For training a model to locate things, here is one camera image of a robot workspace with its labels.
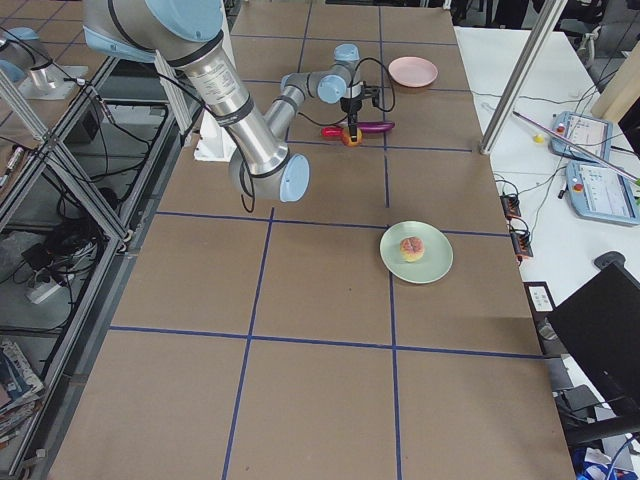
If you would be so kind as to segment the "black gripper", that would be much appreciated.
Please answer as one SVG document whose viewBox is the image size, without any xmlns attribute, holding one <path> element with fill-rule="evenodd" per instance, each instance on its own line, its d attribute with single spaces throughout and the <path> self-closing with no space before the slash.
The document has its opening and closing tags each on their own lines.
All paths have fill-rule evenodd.
<svg viewBox="0 0 640 480">
<path fill-rule="evenodd" d="M 359 128 L 357 127 L 358 112 L 363 103 L 370 100 L 374 107 L 379 106 L 379 87 L 375 85 L 353 85 L 347 89 L 340 99 L 341 110 L 346 114 L 347 134 L 349 140 L 359 140 Z"/>
</svg>

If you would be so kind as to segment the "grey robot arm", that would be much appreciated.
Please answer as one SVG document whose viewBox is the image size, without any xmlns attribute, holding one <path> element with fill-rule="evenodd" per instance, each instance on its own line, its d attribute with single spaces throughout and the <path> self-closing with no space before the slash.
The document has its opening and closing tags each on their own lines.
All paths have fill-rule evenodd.
<svg viewBox="0 0 640 480">
<path fill-rule="evenodd" d="M 362 79 L 358 48 L 342 44 L 329 69 L 285 76 L 280 95 L 261 113 L 223 49 L 226 20 L 219 1 L 87 1 L 83 23 L 90 48 L 143 63 L 163 57 L 186 75 L 235 142 L 229 175 L 252 198 L 296 202 L 305 194 L 309 162 L 290 151 L 284 134 L 306 100 L 339 104 L 351 136 L 363 101 L 379 101 L 379 87 Z"/>
</svg>

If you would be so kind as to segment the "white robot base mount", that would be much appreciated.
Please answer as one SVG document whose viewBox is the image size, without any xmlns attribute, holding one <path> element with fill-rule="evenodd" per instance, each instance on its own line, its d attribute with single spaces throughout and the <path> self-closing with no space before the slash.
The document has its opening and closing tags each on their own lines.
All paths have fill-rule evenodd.
<svg viewBox="0 0 640 480">
<path fill-rule="evenodd" d="M 204 162 L 229 163 L 235 151 L 236 144 L 226 130 L 217 124 L 210 113 L 204 111 L 194 158 Z"/>
</svg>

